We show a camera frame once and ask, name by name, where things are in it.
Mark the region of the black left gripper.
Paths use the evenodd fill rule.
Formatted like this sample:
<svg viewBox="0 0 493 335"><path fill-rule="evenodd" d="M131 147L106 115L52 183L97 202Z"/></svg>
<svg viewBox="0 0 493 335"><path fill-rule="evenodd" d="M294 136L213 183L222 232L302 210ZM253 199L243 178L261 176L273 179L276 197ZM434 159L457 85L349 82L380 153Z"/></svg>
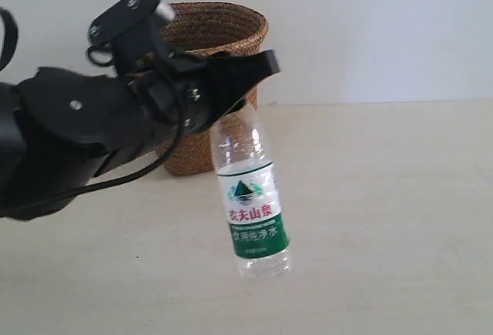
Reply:
<svg viewBox="0 0 493 335"><path fill-rule="evenodd" d="M127 90L136 102L127 146L178 146L207 129L251 89L280 73L274 50L253 55L137 52L126 58Z"/></svg>

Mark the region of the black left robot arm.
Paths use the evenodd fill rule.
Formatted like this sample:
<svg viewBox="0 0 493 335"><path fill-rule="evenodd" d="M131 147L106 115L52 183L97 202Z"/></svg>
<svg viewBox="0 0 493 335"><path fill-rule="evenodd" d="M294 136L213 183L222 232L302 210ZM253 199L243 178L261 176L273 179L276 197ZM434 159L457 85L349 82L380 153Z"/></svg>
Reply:
<svg viewBox="0 0 493 335"><path fill-rule="evenodd" d="M41 68L1 89L1 215L28 221L77 196L120 186L158 167L98 177L184 136L208 130L280 71L271 50L200 57L175 52L142 72L87 76Z"/></svg>

